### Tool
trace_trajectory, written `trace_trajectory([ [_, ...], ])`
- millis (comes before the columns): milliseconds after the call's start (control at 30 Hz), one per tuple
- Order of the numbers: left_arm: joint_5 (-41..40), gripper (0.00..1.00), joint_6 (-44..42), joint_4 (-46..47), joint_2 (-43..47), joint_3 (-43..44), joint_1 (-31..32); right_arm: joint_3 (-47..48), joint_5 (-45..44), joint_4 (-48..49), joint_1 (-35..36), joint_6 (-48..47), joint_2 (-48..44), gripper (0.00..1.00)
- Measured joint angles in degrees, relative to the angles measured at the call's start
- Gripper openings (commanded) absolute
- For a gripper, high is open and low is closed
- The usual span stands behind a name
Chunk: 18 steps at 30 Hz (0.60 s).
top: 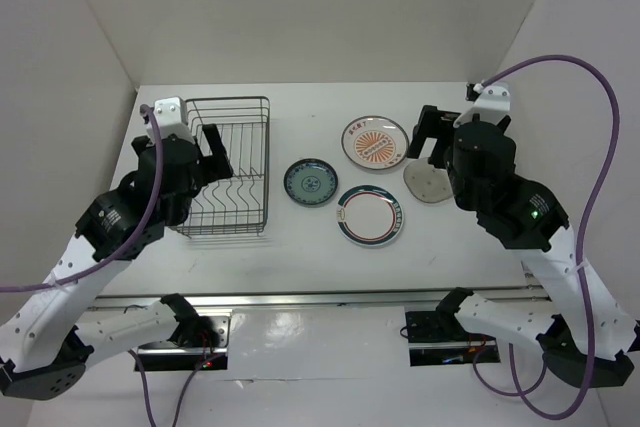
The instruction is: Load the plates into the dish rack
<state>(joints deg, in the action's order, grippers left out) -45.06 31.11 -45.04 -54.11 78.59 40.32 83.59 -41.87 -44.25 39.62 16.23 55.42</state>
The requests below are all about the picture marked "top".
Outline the orange sunburst white plate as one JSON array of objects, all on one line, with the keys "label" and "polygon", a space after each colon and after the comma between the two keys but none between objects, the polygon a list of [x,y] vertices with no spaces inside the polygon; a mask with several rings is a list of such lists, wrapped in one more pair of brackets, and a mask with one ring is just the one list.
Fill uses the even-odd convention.
[{"label": "orange sunburst white plate", "polygon": [[363,116],[344,128],[341,146],[347,158],[358,167],[382,171],[394,168],[406,158],[409,139],[394,120]]}]

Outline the blue floral green plate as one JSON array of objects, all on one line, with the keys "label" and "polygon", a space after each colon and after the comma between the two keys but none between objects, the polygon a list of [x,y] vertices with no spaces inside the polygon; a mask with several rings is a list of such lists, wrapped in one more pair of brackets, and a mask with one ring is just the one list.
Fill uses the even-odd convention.
[{"label": "blue floral green plate", "polygon": [[283,187],[288,197],[299,205],[316,207],[335,195],[339,178],[327,162],[306,158],[293,163],[285,172]]}]

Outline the white plate green red rim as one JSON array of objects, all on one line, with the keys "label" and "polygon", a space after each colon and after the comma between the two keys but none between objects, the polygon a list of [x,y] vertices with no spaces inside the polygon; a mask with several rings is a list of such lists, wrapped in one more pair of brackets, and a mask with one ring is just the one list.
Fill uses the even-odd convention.
[{"label": "white plate green red rim", "polygon": [[350,188],[339,198],[336,221],[349,241],[378,248],[393,242],[404,225],[404,211],[396,197],[373,185]]}]

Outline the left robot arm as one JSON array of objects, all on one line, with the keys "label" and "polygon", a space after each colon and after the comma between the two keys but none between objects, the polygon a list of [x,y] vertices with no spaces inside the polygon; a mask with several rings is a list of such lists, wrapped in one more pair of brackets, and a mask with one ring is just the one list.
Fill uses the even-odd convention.
[{"label": "left robot arm", "polygon": [[65,253],[42,288],[1,327],[1,392],[6,397],[51,400],[94,365],[148,343],[213,351],[217,334],[180,294],[116,317],[82,323],[103,289],[168,227],[183,223],[192,201],[209,184],[233,174],[216,125],[196,139],[176,134],[161,142],[133,140],[136,170],[99,195],[76,224]]}]

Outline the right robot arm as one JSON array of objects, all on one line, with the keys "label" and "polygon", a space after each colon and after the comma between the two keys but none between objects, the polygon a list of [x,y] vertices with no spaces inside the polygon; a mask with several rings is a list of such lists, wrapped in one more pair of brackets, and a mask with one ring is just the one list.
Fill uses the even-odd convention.
[{"label": "right robot arm", "polygon": [[639,348],[639,327],[612,297],[593,267],[578,258],[569,218],[551,190],[515,172],[510,118],[493,124],[473,115],[456,126],[455,112],[423,107],[408,155],[435,141],[428,161],[446,171],[455,204],[515,253],[540,282],[556,311],[543,316],[494,303],[466,288],[438,304],[436,326],[448,339],[485,334],[539,353],[560,380],[581,385],[588,340],[595,340],[593,388],[620,387],[634,370],[629,353]]}]

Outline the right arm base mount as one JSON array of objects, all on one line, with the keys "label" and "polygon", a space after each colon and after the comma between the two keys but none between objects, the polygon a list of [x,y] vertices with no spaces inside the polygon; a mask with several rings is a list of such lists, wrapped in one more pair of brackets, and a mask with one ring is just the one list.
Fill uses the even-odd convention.
[{"label": "right arm base mount", "polygon": [[479,363],[500,362],[493,337],[468,333],[461,327],[447,330],[436,311],[407,311],[399,334],[408,343],[411,367],[471,364],[481,351]]}]

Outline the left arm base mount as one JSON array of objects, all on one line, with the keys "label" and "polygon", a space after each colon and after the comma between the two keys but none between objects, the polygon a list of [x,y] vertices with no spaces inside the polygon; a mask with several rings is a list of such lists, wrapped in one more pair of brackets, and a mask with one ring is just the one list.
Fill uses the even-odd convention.
[{"label": "left arm base mount", "polygon": [[138,347],[136,353],[144,369],[150,372],[188,372],[203,362],[202,371],[226,370],[231,315],[215,312],[206,319],[206,329],[192,334],[188,340],[157,341]]}]

